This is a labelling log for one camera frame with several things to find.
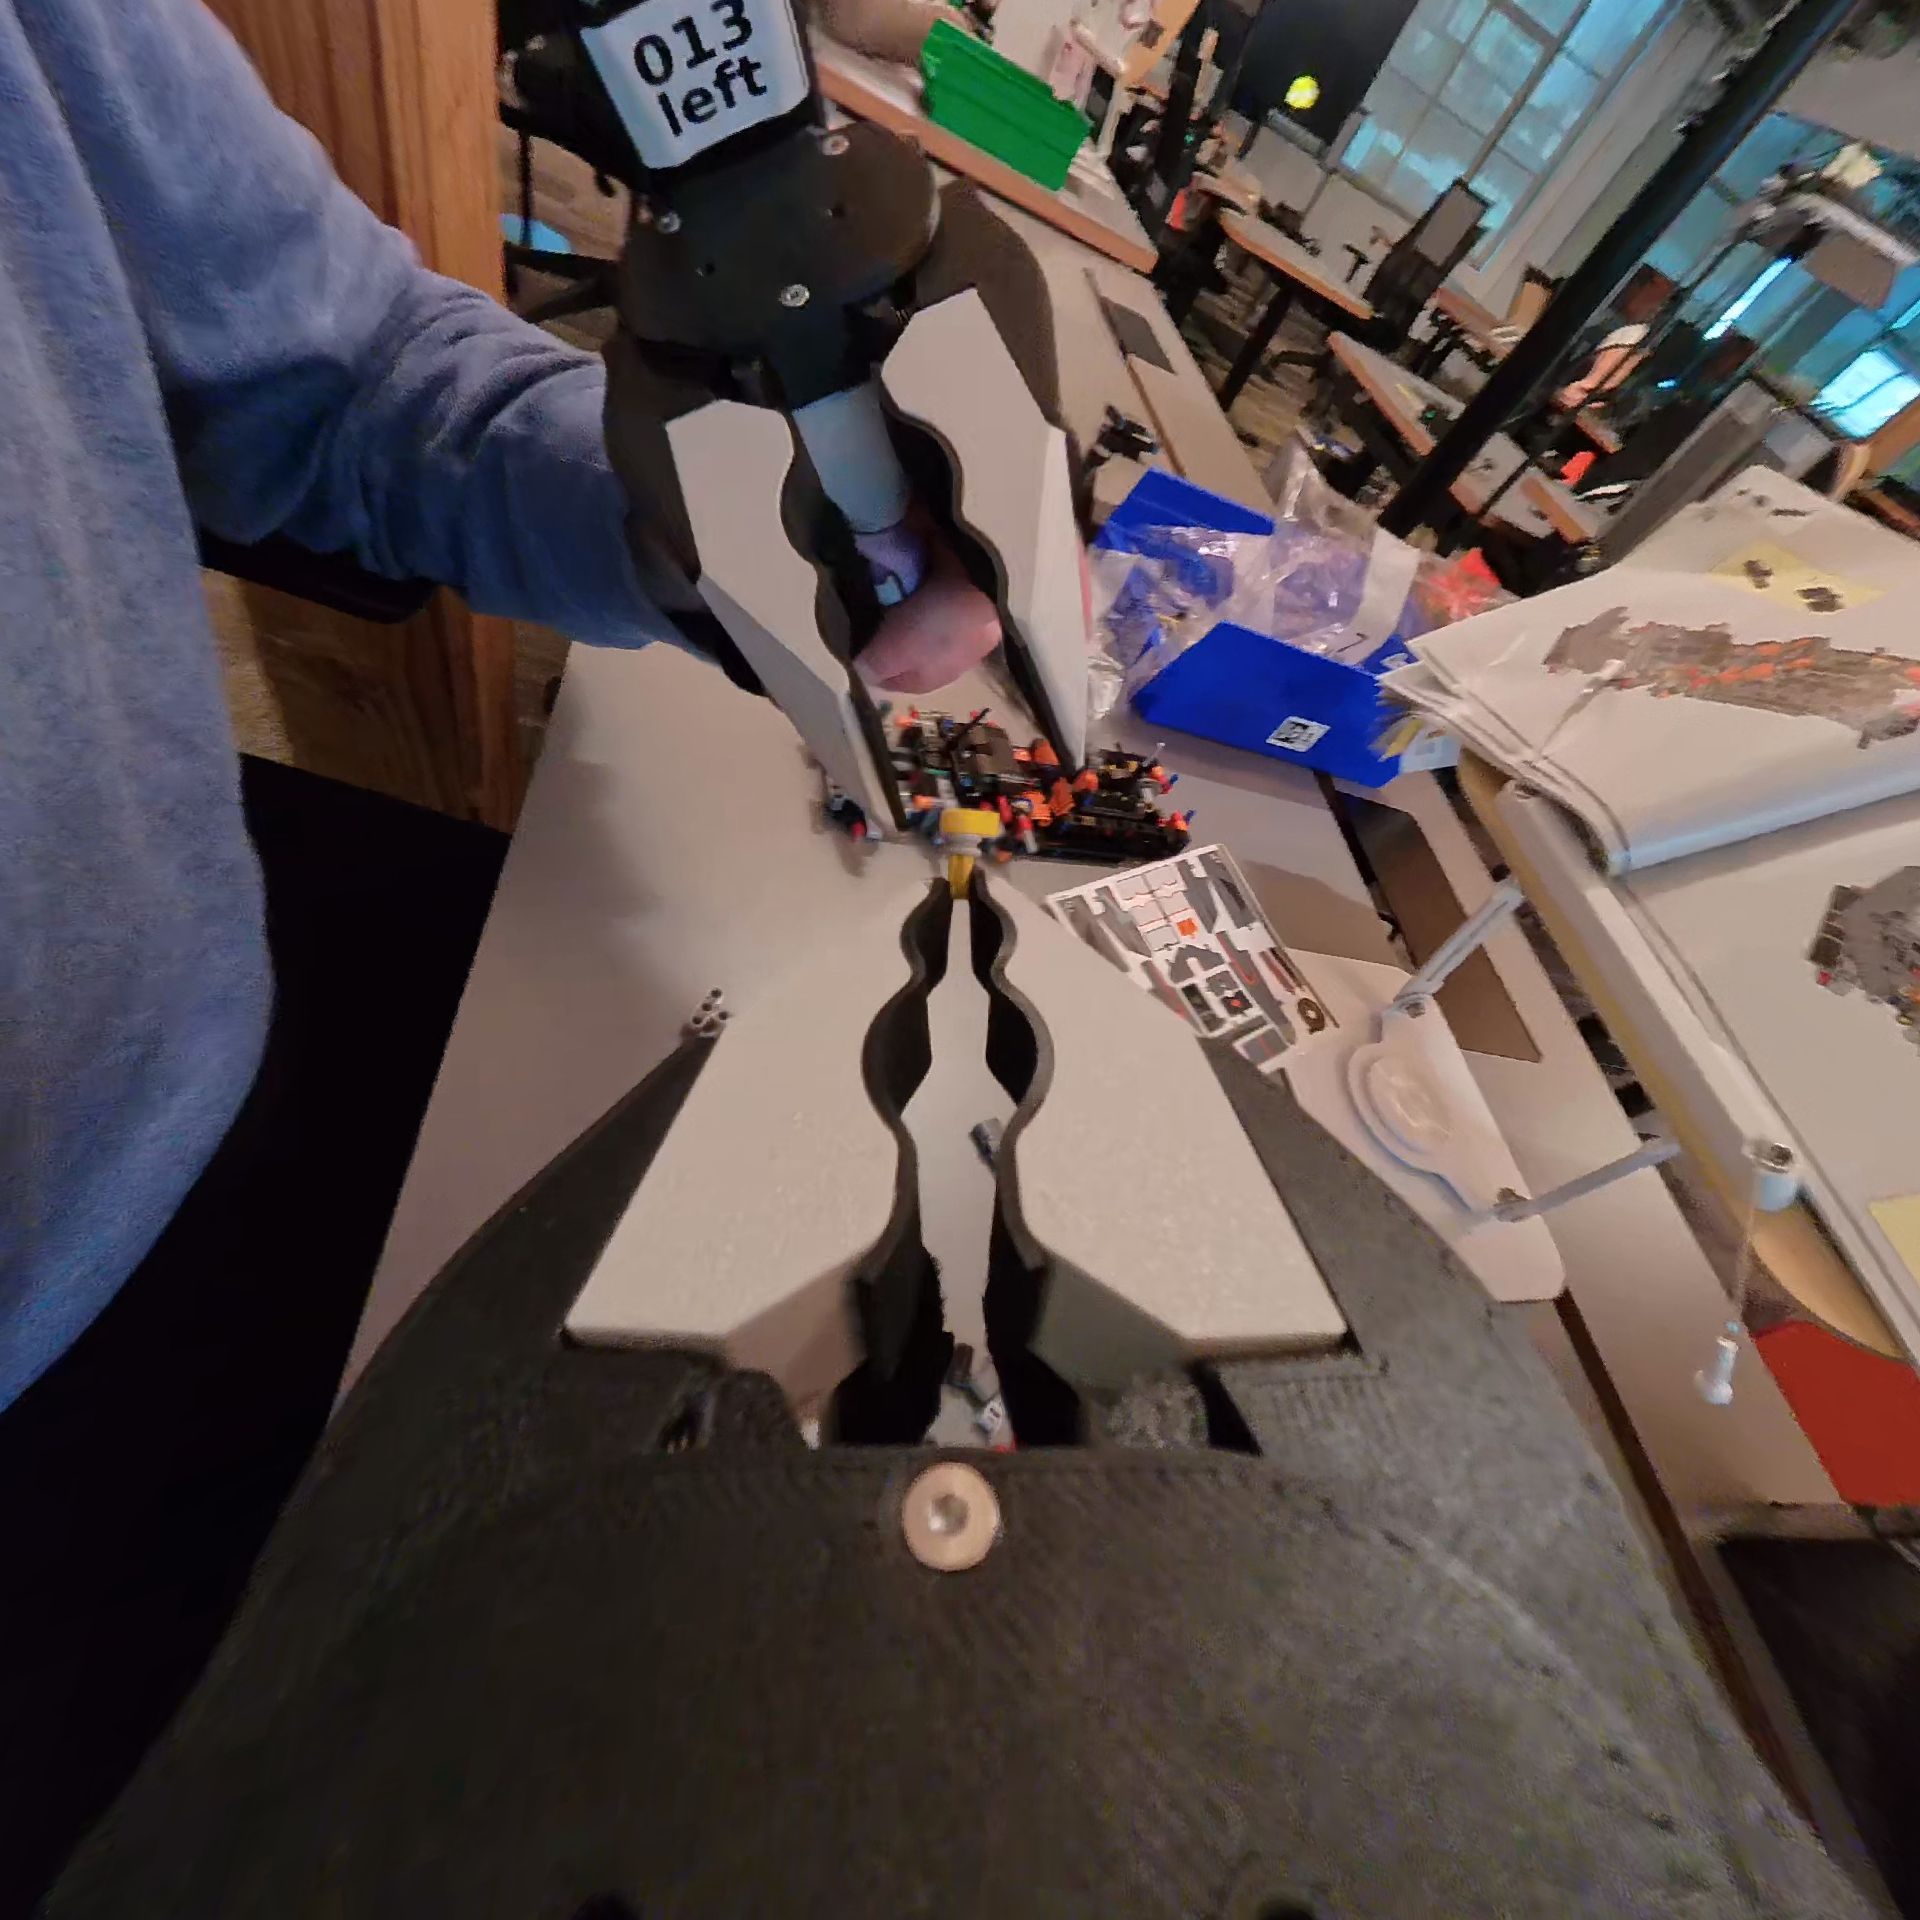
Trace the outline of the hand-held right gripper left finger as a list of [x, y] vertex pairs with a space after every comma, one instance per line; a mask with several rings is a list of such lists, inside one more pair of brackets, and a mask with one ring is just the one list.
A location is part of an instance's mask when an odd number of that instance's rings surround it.
[[906, 1106], [931, 1066], [950, 877], [906, 877], [707, 1045], [566, 1332], [772, 1379], [851, 1444], [937, 1420], [953, 1335]]

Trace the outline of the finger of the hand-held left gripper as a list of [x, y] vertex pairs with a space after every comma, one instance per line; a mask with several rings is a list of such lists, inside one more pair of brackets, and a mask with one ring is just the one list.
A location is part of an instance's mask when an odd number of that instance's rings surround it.
[[873, 834], [906, 826], [873, 700], [854, 670], [847, 533], [801, 435], [776, 409], [712, 401], [665, 429], [700, 594], [767, 698]]
[[880, 401], [994, 599], [1001, 651], [1050, 747], [1088, 757], [1091, 611], [1065, 433], [1044, 419], [979, 291], [926, 303], [879, 370]]

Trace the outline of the pile of lego pieces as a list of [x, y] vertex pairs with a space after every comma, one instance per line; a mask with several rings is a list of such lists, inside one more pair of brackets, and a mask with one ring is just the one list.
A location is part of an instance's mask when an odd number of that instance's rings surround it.
[[[980, 1119], [969, 1130], [977, 1156], [987, 1171], [998, 1171], [1001, 1135], [1001, 1119], [994, 1118]], [[983, 1348], [967, 1342], [953, 1343], [947, 1388], [967, 1405], [971, 1426], [990, 1451], [1017, 1449], [1017, 1434], [1001, 1395], [998, 1370]]]

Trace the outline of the partly built lego car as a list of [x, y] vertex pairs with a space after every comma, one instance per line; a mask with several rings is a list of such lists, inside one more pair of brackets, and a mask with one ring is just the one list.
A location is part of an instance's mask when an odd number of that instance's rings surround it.
[[1152, 751], [1092, 747], [1068, 766], [1044, 735], [1010, 733], [990, 706], [883, 706], [880, 742], [903, 834], [928, 851], [945, 847], [945, 819], [958, 809], [992, 817], [979, 851], [994, 862], [1122, 869], [1191, 846], [1191, 817], [1169, 805], [1172, 774]]

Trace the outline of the lego instruction booklet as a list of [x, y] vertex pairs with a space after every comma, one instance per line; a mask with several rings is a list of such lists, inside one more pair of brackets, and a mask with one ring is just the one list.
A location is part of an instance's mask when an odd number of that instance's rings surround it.
[[1916, 543], [1764, 468], [1626, 563], [1410, 643], [1386, 685], [1494, 820], [1603, 1020], [1738, 1197], [1811, 1225], [1916, 1356]]

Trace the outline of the person's left hand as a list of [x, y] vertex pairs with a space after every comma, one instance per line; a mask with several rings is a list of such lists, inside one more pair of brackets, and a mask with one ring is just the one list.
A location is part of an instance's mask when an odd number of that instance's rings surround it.
[[915, 594], [883, 613], [855, 671], [880, 693], [932, 693], [960, 682], [999, 643], [994, 602], [960, 566], [931, 566]]

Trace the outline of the sticker sheet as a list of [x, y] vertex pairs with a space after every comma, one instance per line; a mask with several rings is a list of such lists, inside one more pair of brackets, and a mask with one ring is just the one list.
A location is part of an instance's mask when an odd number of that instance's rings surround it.
[[1204, 1042], [1262, 1075], [1282, 1073], [1337, 1030], [1337, 1018], [1282, 945], [1252, 883], [1223, 846], [1194, 847], [1048, 895], [1048, 913]]

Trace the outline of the white booklet stand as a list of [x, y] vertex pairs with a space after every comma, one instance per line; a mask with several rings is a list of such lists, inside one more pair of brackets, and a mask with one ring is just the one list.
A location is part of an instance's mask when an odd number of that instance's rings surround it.
[[1524, 885], [1438, 774], [1314, 789], [1353, 889], [1268, 879], [1264, 901], [1335, 1020], [1311, 1059], [1332, 1119], [1497, 1300], [1718, 1332], [1732, 1313], [1666, 1179], [1678, 1140], [1606, 1083]]

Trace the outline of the green plastic bin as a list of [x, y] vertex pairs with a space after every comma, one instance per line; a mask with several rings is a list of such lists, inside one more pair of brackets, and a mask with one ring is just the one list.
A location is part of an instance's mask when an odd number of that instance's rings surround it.
[[998, 163], [1057, 193], [1088, 145], [1091, 123], [1078, 103], [999, 55], [953, 18], [939, 17], [920, 51], [926, 119]]

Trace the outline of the crumpled clear plastic bags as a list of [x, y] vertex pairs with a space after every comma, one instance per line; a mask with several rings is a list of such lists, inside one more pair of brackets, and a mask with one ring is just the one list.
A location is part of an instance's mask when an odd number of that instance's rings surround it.
[[1433, 555], [1383, 534], [1289, 438], [1264, 474], [1268, 506], [1232, 519], [1232, 500], [1150, 470], [1105, 519], [1088, 555], [1092, 694], [1102, 716], [1137, 698], [1214, 626], [1264, 650], [1360, 666], [1386, 643], [1435, 625]]

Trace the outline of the wood top office desk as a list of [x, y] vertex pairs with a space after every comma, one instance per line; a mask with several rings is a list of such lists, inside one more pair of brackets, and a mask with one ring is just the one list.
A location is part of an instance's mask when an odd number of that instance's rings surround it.
[[1238, 357], [1232, 359], [1230, 372], [1216, 389], [1216, 403], [1227, 417], [1249, 379], [1262, 369], [1297, 301], [1314, 299], [1322, 307], [1330, 307], [1345, 321], [1356, 321], [1360, 327], [1369, 327], [1376, 321], [1376, 308], [1351, 285], [1335, 282], [1329, 271], [1322, 271], [1304, 242], [1289, 241], [1280, 228], [1257, 220], [1255, 215], [1226, 211], [1219, 218], [1219, 223], [1227, 241], [1232, 241], [1242, 253], [1249, 253], [1249, 259], [1252, 259], [1271, 282], [1271, 294], [1264, 311], [1251, 325]]
[[[1340, 420], [1360, 444], [1360, 467], [1402, 484], [1447, 436], [1463, 405], [1345, 331], [1329, 339], [1329, 379]], [[1529, 540], [1584, 547], [1603, 513], [1523, 460], [1507, 435], [1482, 444], [1451, 482], [1456, 517]]]

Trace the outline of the wooden building column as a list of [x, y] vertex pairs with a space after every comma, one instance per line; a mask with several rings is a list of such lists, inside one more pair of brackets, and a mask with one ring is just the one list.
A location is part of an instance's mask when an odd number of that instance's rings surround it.
[[[496, 9], [212, 3], [274, 103], [440, 274], [503, 294]], [[511, 830], [524, 771], [514, 631], [436, 593], [379, 625], [204, 573], [247, 751]]]

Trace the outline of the blue plastic bin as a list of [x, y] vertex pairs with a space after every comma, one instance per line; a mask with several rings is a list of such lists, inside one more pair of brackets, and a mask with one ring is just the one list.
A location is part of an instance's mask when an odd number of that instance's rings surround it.
[[[1230, 517], [1262, 513], [1232, 502]], [[1120, 698], [1156, 731], [1204, 739], [1304, 766], [1356, 787], [1380, 789], [1403, 774], [1459, 764], [1459, 742], [1407, 708], [1386, 685], [1412, 662], [1410, 641], [1386, 643], [1360, 666], [1264, 650], [1239, 626], [1219, 625], [1137, 698]]]

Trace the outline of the black office chair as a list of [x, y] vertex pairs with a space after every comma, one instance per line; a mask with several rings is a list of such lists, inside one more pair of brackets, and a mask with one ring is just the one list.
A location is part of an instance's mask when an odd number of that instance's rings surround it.
[[1363, 289], [1372, 318], [1356, 339], [1380, 354], [1403, 348], [1416, 321], [1482, 241], [1489, 205], [1463, 179], [1451, 180], [1372, 270]]

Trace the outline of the black steel pillar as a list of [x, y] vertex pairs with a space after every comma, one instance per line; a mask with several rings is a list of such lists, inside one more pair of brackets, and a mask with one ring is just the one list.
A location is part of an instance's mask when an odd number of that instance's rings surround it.
[[1502, 435], [1513, 417], [1528, 411], [1591, 316], [1854, 9], [1854, 3], [1788, 5], [1770, 21], [1764, 36], [1723, 70], [1710, 100], [1689, 116], [1672, 153], [1561, 282], [1544, 316], [1465, 403], [1410, 477], [1400, 482], [1380, 514], [1386, 533], [1409, 538], [1433, 522], [1475, 455]]

